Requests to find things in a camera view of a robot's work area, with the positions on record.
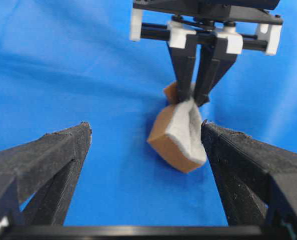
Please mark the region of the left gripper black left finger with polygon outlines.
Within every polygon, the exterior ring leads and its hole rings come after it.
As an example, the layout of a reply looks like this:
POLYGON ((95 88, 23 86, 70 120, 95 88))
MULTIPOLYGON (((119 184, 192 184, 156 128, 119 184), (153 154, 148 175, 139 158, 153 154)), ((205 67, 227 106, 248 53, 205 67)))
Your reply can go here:
POLYGON ((88 122, 0 151, 0 220, 62 225, 91 146, 88 122))

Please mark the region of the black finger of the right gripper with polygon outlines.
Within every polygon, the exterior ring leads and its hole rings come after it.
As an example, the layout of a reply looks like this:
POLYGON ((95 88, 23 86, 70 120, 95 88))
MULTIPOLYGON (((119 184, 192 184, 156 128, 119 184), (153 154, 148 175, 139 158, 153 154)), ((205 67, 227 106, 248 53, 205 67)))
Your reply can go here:
POLYGON ((170 47, 167 44, 176 77, 176 90, 179 102, 191 97, 191 82, 196 62, 197 36, 188 34, 184 48, 170 47))
POLYGON ((228 40, 217 38, 213 45, 204 44, 194 87, 194 101, 198 107, 208 103, 209 94, 237 60, 237 54, 227 53, 228 40))

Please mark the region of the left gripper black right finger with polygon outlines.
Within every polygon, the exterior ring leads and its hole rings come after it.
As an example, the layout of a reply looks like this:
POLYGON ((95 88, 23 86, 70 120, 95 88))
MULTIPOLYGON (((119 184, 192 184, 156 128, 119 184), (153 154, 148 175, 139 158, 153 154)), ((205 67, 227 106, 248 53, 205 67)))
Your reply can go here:
POLYGON ((205 148, 227 223, 297 240, 297 153, 204 121, 205 148))

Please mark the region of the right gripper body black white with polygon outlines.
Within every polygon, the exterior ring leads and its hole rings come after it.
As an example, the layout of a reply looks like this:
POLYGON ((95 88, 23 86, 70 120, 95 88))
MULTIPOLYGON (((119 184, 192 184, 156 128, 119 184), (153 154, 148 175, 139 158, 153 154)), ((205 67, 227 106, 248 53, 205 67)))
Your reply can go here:
POLYGON ((166 41, 171 48, 184 49, 189 36, 199 44, 210 44, 212 37, 224 39, 226 53, 241 54, 243 49, 277 53, 282 25, 280 15, 270 14, 278 0, 134 0, 129 38, 166 41), (171 14, 166 24, 143 22, 143 12, 171 14))

